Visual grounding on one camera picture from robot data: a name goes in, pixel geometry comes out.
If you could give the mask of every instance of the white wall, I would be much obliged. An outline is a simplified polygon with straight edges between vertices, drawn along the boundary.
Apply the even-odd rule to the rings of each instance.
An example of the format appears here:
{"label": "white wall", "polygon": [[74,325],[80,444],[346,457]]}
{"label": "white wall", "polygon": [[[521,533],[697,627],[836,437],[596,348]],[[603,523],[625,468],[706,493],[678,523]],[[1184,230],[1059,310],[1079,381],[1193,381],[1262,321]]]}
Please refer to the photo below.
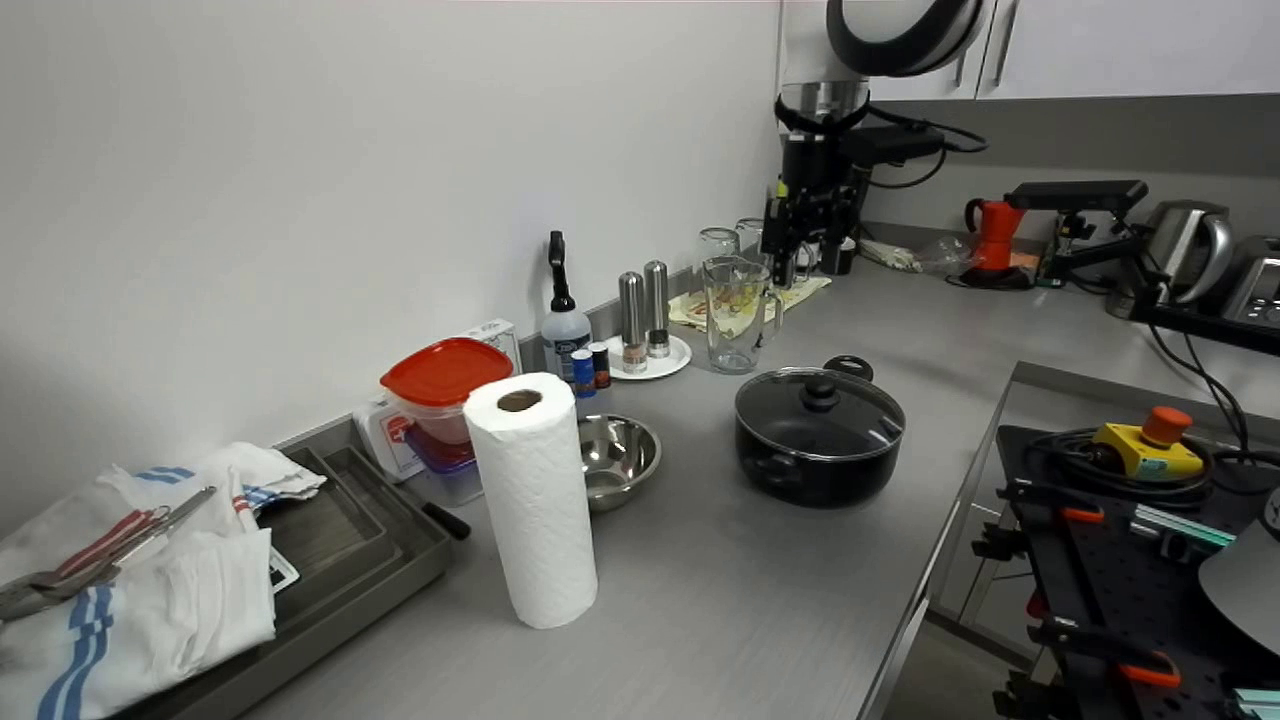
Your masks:
{"label": "white wall", "polygon": [[777,173],[772,0],[0,3],[0,529],[279,440],[434,333],[684,264]]}

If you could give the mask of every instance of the black pot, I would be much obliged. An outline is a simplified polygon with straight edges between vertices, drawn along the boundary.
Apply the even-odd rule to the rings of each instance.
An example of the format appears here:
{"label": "black pot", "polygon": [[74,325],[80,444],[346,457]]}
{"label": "black pot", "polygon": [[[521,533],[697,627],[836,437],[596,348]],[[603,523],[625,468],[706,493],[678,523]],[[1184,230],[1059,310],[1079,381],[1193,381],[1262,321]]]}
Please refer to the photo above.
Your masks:
{"label": "black pot", "polygon": [[854,503],[888,482],[904,424],[861,354],[836,354],[821,371],[777,368],[736,393],[736,460],[782,501]]}

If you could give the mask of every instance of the dish towel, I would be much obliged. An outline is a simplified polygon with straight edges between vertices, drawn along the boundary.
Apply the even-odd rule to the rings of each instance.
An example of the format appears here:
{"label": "dish towel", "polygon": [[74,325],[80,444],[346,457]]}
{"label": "dish towel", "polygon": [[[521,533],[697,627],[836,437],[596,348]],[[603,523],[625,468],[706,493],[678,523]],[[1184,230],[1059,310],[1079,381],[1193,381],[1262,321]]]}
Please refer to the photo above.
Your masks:
{"label": "dish towel", "polygon": [[112,717],[277,635],[274,533],[258,506],[310,501],[323,476],[274,448],[233,444],[196,468],[112,468],[0,539],[0,584],[66,562],[137,506],[182,506],[119,571],[0,632],[0,717]]}

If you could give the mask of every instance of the pot lid handle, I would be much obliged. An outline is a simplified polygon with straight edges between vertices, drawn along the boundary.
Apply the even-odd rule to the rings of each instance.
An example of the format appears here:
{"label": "pot lid handle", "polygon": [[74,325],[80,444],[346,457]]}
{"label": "pot lid handle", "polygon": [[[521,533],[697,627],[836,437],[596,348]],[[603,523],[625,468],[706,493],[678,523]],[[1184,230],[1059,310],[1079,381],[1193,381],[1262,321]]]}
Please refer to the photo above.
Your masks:
{"label": "pot lid handle", "polygon": [[846,375],[861,375],[861,381],[876,381],[876,368],[864,354],[831,354],[826,368],[846,371]]}
{"label": "pot lid handle", "polygon": [[810,381],[801,393],[810,410],[831,410],[840,405],[836,383],[831,381]]}

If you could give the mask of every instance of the baking tray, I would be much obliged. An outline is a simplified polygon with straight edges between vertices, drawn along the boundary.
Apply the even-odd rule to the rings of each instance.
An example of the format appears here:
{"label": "baking tray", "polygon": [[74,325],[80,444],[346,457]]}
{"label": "baking tray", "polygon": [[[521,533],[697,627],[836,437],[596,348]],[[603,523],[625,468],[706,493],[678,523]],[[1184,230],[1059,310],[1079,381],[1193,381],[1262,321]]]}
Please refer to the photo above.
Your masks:
{"label": "baking tray", "polygon": [[329,482],[317,501],[277,503],[259,514],[277,553],[301,571],[277,597],[277,641],[131,703],[123,717],[241,717],[446,575],[448,533],[381,476],[351,418],[285,444],[285,451]]}

